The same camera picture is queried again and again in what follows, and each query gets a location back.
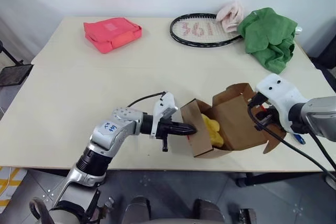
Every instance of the table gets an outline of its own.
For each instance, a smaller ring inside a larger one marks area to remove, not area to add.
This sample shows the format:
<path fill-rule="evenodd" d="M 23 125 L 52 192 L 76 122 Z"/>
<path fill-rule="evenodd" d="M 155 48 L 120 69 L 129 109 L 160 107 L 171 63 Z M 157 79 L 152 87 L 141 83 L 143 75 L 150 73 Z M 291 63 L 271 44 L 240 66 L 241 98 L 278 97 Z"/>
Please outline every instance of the table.
<path fill-rule="evenodd" d="M 169 35 L 172 18 L 129 18 L 143 36 L 106 55 L 84 38 L 83 22 L 107 17 L 66 17 L 33 60 L 30 76 L 0 121 L 0 165 L 70 168 L 82 154 L 96 124 L 113 108 L 147 94 L 168 90 L 178 106 L 193 98 L 211 104 L 212 95 L 233 83 L 254 87 L 267 76 L 258 61 L 244 52 L 244 42 L 219 48 L 192 48 Z M 281 73 L 308 99 L 334 95 L 322 73 L 296 46 Z M 156 99 L 136 104 L 151 113 Z M 182 120 L 177 112 L 174 120 Z M 300 145 L 286 140 L 332 169 L 313 140 Z M 336 143 L 321 139 L 336 161 Z M 213 159 L 193 158 L 187 138 L 169 136 L 169 152 L 161 140 L 131 136 L 110 169 L 181 169 L 235 172 L 314 172 L 318 168 L 280 144 L 268 154 L 264 145 Z"/>

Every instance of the floor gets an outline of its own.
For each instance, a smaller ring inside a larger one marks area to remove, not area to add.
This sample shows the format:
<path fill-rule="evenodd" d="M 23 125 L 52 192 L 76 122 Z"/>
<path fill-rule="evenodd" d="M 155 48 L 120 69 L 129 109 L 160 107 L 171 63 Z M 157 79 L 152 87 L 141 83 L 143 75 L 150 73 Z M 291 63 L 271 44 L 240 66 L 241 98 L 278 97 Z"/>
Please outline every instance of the floor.
<path fill-rule="evenodd" d="M 100 205 L 109 196 L 116 204 L 101 223 L 120 223 L 127 204 L 137 195 L 148 197 L 153 219 L 189 217 L 194 199 L 202 198 L 217 203 L 226 223 L 236 223 L 232 212 L 238 208 L 254 208 L 258 224 L 336 221 L 336 192 L 323 181 L 321 174 L 245 188 L 235 185 L 232 178 L 236 176 L 220 172 L 110 171 L 107 182 L 100 187 Z M 40 197 L 50 208 L 54 191 L 63 179 L 29 170 L 0 215 L 0 223 L 35 223 L 29 212 L 29 200 Z"/>
<path fill-rule="evenodd" d="M 336 78 L 336 67 L 330 69 L 331 74 Z"/>

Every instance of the handwritten label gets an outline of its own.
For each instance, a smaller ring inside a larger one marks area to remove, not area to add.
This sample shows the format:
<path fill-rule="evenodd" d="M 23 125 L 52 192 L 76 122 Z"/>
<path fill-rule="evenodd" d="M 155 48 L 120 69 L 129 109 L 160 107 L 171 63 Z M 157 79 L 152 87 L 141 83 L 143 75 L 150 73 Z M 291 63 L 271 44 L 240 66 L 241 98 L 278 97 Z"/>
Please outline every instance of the handwritten label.
<path fill-rule="evenodd" d="M 118 125 L 116 125 L 115 123 L 112 123 L 111 121 L 107 121 L 105 123 L 102 124 L 102 126 L 99 129 L 99 132 L 103 135 L 105 134 L 111 134 L 114 131 L 116 131 L 118 129 Z"/>

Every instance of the pink glove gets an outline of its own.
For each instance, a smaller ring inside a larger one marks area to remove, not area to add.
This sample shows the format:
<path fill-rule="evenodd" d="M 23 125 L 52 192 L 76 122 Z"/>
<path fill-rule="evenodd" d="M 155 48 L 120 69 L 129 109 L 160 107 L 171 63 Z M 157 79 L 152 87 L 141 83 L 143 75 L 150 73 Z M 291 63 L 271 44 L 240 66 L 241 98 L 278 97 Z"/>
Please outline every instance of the pink glove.
<path fill-rule="evenodd" d="M 243 19 L 243 8 L 238 1 L 232 1 L 224 5 L 216 16 L 218 22 L 222 21 L 222 27 L 226 33 L 237 31 L 237 27 Z"/>
<path fill-rule="evenodd" d="M 84 23 L 85 37 L 103 54 L 141 37 L 141 27 L 125 18 Z"/>

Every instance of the red bag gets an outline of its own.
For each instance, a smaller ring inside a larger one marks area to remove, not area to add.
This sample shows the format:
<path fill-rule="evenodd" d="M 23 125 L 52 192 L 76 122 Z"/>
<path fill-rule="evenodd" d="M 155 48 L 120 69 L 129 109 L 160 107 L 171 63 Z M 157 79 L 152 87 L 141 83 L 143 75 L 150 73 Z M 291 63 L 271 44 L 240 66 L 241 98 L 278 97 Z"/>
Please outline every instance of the red bag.
<path fill-rule="evenodd" d="M 142 28 L 125 18 L 84 23 L 85 37 L 103 54 L 141 37 Z"/>

